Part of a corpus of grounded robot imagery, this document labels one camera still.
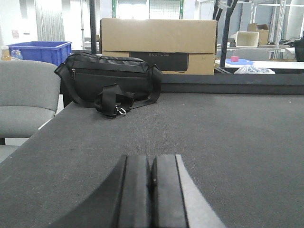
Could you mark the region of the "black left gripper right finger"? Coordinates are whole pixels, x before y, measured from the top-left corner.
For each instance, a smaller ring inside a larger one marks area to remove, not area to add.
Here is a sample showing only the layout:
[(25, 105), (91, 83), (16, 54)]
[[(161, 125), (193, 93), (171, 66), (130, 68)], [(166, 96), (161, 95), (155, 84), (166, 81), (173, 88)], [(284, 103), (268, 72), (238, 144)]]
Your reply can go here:
[(163, 154), (153, 161), (152, 227), (225, 227), (192, 180), (180, 154)]

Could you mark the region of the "black shoulder bag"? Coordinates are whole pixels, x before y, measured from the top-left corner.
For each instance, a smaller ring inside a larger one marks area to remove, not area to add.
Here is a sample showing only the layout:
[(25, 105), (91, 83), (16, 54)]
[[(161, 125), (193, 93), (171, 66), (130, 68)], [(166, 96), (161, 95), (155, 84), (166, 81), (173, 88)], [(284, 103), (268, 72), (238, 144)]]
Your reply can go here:
[(161, 93), (163, 73), (134, 57), (69, 55), (56, 69), (73, 102), (108, 117), (152, 105)]

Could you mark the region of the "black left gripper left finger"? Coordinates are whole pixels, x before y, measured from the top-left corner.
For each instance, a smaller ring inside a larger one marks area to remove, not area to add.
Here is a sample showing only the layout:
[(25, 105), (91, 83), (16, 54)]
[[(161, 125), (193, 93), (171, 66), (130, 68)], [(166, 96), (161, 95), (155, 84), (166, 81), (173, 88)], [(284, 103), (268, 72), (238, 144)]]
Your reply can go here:
[(51, 228), (148, 228), (150, 170), (144, 155), (123, 155), (107, 178)]

